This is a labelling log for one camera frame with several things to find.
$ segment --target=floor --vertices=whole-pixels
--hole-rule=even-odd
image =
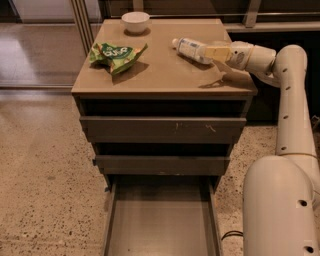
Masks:
[[[0,24],[0,82],[72,83],[84,60],[72,35],[71,26]],[[78,119],[69,94],[0,91],[0,256],[99,255],[108,193]],[[247,126],[235,145],[216,193],[221,234],[243,230],[244,175],[274,154],[276,133],[275,126]],[[320,233],[319,210],[316,217]],[[222,245],[225,256],[243,255],[241,237]]]
[[[85,59],[74,25],[0,23],[0,56],[0,85],[72,85]]]

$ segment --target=drawer front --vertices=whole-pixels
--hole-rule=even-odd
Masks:
[[[229,157],[96,156],[104,174],[224,175]]]
[[[80,118],[89,142],[221,143],[238,141],[245,118]]]

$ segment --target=drawer unit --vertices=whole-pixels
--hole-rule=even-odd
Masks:
[[[120,174],[225,173],[257,90],[246,72],[177,55],[171,41],[186,31],[203,42],[230,41],[213,19],[153,19],[150,33],[139,37],[123,33],[118,21],[101,27],[96,42],[149,46],[132,68],[113,77],[87,59],[72,89],[93,162],[107,181]]]
[[[214,192],[257,90],[246,72],[178,56],[172,39],[186,34],[230,41],[215,19],[153,19],[135,37],[118,20],[105,21],[96,42],[149,48],[113,77],[87,59],[72,89],[93,163],[110,189],[104,256],[150,248],[222,255]]]

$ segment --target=cable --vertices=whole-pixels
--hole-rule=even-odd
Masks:
[[[241,237],[243,237],[243,232],[237,231],[237,230],[231,230],[231,231],[229,231],[229,232],[227,232],[227,233],[225,233],[223,235],[223,237],[221,238],[221,241],[223,239],[227,238],[227,237],[230,237],[230,236],[241,236]]]
[[[312,126],[312,131],[316,131],[316,129],[318,128],[318,126],[320,126],[320,118],[317,116],[313,116],[311,118],[311,124],[313,124]]]

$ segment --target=bottle cap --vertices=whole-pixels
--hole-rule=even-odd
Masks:
[[[172,46],[173,46],[174,48],[177,48],[177,47],[178,47],[178,44],[179,44],[179,39],[175,38],[175,39],[172,40]]]

